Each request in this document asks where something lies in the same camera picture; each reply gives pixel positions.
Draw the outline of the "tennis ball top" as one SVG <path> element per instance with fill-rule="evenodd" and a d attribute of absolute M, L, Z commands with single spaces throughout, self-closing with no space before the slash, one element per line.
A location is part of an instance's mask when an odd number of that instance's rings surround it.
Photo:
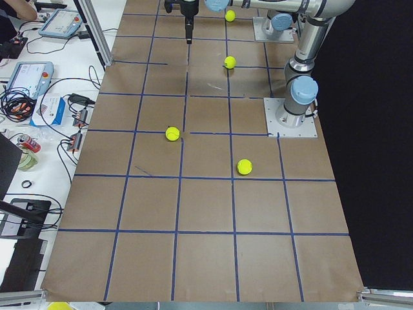
<path fill-rule="evenodd" d="M 225 20 L 226 22 L 233 22 L 236 19 L 236 13 L 233 10 L 227 10 L 226 14 L 225 14 Z"/>

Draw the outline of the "tennis ball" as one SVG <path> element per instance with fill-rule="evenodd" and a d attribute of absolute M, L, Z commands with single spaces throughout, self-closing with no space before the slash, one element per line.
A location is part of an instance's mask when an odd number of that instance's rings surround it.
<path fill-rule="evenodd" d="M 180 138 L 180 130 L 177 127 L 168 127 L 165 137 L 168 141 L 177 141 Z"/>
<path fill-rule="evenodd" d="M 237 65 L 237 61 L 234 56 L 227 56 L 223 62 L 223 66 L 228 70 L 234 69 L 236 65 Z"/>
<path fill-rule="evenodd" d="M 233 22 L 236 19 L 236 13 L 233 10 L 227 10 L 226 14 L 225 14 L 225 20 L 226 22 Z"/>
<path fill-rule="evenodd" d="M 246 176 L 250 174 L 253 170 L 253 164 L 249 159 L 243 158 L 240 159 L 237 163 L 237 172 L 242 175 Z"/>

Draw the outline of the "tennis ball upper middle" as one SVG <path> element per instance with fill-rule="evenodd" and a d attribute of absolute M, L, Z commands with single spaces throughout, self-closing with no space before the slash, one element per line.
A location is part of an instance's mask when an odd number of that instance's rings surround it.
<path fill-rule="evenodd" d="M 223 62 L 223 66 L 228 70 L 234 69 L 236 65 L 237 65 L 237 61 L 234 56 L 227 56 Z"/>

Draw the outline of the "tennis ball centre left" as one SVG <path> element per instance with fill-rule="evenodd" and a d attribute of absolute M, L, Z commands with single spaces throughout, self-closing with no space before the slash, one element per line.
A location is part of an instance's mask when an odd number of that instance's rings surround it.
<path fill-rule="evenodd" d="M 177 141 L 180 138 L 180 130 L 177 127 L 168 127 L 165 137 L 168 141 Z"/>

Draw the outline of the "tennis ball centre right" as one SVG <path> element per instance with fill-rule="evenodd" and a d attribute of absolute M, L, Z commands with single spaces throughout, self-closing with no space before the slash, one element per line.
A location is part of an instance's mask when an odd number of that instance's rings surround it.
<path fill-rule="evenodd" d="M 242 175 L 246 176 L 250 174 L 253 170 L 253 164 L 249 159 L 243 158 L 240 159 L 237 163 L 237 172 Z"/>

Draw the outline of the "upper teach pendant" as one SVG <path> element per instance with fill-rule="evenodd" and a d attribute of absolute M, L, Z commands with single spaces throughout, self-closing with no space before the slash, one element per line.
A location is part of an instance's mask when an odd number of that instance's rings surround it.
<path fill-rule="evenodd" d="M 80 14 L 75 10 L 57 9 L 38 30 L 43 37 L 70 39 L 83 24 Z"/>

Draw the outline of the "teach pendant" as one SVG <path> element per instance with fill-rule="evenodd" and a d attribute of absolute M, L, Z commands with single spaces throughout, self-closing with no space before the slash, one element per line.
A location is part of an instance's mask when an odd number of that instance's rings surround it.
<path fill-rule="evenodd" d="M 43 37 L 70 39 L 83 24 L 80 14 L 75 10 L 57 9 L 38 30 Z"/>
<path fill-rule="evenodd" d="M 37 99 L 46 92 L 53 73 L 54 64 L 50 61 L 21 61 L 15 66 L 6 88 L 21 90 L 31 99 Z"/>

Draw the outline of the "lower teach pendant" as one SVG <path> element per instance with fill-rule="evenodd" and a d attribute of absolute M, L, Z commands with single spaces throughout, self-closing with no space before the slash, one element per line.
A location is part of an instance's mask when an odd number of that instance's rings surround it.
<path fill-rule="evenodd" d="M 54 64 L 50 61 L 21 61 L 15 66 L 6 88 L 21 90 L 31 99 L 37 99 L 46 92 L 53 73 Z"/>

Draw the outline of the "blue white cardboard box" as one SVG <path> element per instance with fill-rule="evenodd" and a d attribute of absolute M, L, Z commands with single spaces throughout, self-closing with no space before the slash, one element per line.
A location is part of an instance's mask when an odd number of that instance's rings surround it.
<path fill-rule="evenodd" d="M 65 101 L 59 94 L 39 96 L 29 124 L 34 127 L 60 125 L 65 112 Z"/>

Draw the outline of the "red soda can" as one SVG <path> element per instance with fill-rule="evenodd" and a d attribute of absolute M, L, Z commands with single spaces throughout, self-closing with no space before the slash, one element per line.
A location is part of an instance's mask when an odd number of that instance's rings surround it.
<path fill-rule="evenodd" d="M 38 144 L 38 142 L 36 142 L 35 139 L 28 134 L 21 135 L 17 141 L 20 146 L 32 151 L 33 153 L 38 153 L 41 150 L 40 144 Z"/>

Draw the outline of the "green tape roll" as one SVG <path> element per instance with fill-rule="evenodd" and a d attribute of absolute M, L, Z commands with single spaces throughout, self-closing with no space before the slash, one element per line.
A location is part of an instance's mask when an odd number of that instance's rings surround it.
<path fill-rule="evenodd" d="M 37 165 L 37 163 L 37 156 L 31 150 L 25 149 L 22 150 L 21 159 L 17 168 L 21 171 L 27 171 L 34 165 Z"/>

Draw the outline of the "black monitor stand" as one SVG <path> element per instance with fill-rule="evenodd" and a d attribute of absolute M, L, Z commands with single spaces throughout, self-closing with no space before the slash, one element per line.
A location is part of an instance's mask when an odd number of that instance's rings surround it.
<path fill-rule="evenodd" d="M 1 136 L 1 238 L 15 239 L 12 257 L 1 276 L 1 292 L 31 291 L 41 270 L 47 241 L 39 238 L 51 202 L 14 198 L 5 202 L 23 151 Z"/>

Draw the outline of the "aluminium frame post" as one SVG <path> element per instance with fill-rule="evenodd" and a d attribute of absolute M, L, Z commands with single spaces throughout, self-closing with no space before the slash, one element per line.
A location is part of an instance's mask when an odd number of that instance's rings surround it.
<path fill-rule="evenodd" d="M 74 1 L 74 3 L 85 24 L 86 31 L 92 40 L 94 50 L 103 70 L 105 70 L 106 67 L 109 67 L 112 64 L 113 55 L 106 41 L 105 34 L 101 28 L 93 4 L 90 0 L 78 0 Z"/>

